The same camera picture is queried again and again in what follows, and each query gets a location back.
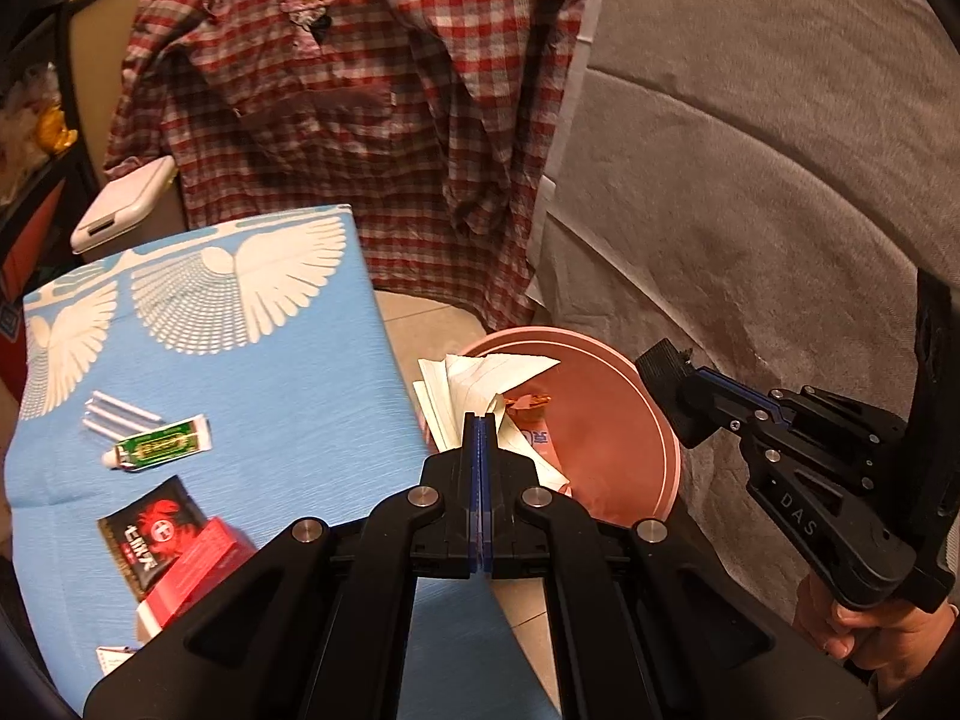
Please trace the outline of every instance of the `black snack package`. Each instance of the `black snack package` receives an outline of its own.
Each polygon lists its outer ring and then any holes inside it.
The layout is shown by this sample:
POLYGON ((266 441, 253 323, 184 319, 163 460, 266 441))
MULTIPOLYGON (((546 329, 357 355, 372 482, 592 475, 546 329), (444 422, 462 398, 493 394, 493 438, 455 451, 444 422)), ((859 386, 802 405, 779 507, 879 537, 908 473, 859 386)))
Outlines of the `black snack package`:
POLYGON ((138 601, 205 524, 206 517, 179 476, 171 476, 119 512, 97 520, 110 555, 138 601))

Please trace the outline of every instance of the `metal screw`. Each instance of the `metal screw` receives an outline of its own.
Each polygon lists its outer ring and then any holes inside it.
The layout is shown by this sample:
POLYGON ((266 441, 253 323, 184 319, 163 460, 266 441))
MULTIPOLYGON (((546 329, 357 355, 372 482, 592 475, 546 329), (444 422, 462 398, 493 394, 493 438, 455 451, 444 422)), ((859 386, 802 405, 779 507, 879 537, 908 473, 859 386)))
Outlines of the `metal screw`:
POLYGON ((407 493, 407 500, 418 509, 426 509, 426 507, 433 506, 440 500, 440 493, 427 485, 421 485, 407 493))
POLYGON ((641 519, 637 522, 637 536, 648 544, 659 544, 666 538, 666 525, 659 519, 641 519))
POLYGON ((526 488, 520 495, 520 500, 534 509, 542 509, 553 500, 553 493, 547 488, 526 488))
POLYGON ((309 544, 311 541, 316 541, 323 534, 323 522, 320 522, 319 519, 313 519, 312 517, 301 519, 299 522, 294 523, 292 533, 294 538, 300 543, 309 544))

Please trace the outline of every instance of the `blue tablecloth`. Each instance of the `blue tablecloth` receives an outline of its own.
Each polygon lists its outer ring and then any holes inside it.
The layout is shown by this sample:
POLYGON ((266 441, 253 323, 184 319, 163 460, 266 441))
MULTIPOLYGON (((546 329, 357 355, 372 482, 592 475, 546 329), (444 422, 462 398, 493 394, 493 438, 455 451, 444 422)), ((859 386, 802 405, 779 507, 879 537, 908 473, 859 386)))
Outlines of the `blue tablecloth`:
MULTIPOLYGON (((6 461, 13 551, 37 641, 80 710, 99 645, 134 645, 136 602, 96 520, 178 474, 207 515, 261 546, 292 520, 363 517, 419 479, 424 442, 384 333, 349 207, 263 215, 114 255, 25 300, 30 380, 6 461), (213 449, 107 470, 82 426, 91 391, 213 449)), ((404 718, 556 717, 483 577, 424 581, 404 718)))

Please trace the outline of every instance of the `red crab logo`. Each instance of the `red crab logo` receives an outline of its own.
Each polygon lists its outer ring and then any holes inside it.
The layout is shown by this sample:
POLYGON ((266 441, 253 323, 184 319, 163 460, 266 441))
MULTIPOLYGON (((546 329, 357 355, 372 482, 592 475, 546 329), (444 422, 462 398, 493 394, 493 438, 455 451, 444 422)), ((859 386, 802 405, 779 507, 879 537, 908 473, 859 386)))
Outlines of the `red crab logo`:
POLYGON ((150 551, 157 557, 176 557, 197 537, 192 523, 176 522, 179 503, 166 498, 147 506, 137 518, 141 533, 150 533, 150 551))

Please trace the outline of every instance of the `red box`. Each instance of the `red box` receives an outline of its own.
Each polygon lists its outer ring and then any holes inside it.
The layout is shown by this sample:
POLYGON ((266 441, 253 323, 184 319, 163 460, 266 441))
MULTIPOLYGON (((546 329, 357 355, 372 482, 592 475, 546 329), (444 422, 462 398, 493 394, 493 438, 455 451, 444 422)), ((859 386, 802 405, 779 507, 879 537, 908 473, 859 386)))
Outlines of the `red box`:
POLYGON ((219 517, 206 524, 136 608, 137 638, 155 637, 178 614, 213 590, 256 552, 248 538, 219 517))

